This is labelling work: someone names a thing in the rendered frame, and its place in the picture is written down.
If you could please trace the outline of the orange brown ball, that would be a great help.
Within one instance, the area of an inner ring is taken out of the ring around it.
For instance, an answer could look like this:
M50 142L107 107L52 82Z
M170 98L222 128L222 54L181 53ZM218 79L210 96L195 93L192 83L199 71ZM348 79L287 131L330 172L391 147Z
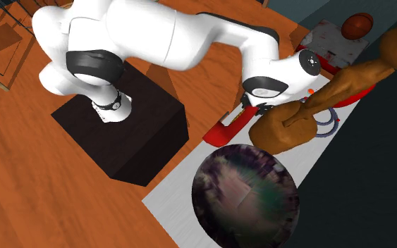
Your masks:
M356 13L342 24L341 34L344 38L355 40L369 33L374 24L373 17L368 13Z

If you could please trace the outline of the red angled tool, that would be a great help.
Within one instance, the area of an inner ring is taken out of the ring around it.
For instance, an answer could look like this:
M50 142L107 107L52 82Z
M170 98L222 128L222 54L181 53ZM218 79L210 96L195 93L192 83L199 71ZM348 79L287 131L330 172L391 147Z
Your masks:
M202 139L214 147L225 146L250 122L258 111L259 107L246 106L228 125L218 121Z

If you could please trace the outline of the dark purple patterned ball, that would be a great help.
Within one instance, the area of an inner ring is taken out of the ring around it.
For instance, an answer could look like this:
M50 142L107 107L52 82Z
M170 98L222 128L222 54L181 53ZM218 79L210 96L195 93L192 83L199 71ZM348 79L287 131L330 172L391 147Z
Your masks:
M191 197L199 224L221 248L282 248L300 212L291 174L247 144L213 151L197 169Z

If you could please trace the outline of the dark robot stand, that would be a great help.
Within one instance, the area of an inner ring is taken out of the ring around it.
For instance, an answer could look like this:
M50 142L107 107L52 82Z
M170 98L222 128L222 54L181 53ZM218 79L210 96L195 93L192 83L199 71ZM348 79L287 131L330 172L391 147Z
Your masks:
M117 87L132 98L125 120L104 123L83 95L52 117L111 179L146 186L189 139L185 107L131 64L124 67Z

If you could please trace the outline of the brown wooden figure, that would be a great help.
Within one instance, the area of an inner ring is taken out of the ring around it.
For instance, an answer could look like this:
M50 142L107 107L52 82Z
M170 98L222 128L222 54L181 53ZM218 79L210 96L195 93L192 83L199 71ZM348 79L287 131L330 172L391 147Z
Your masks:
M309 142L317 134L314 114L356 95L397 71L397 27L381 36L380 57L337 72L306 101L272 108L249 130L254 146L275 155Z

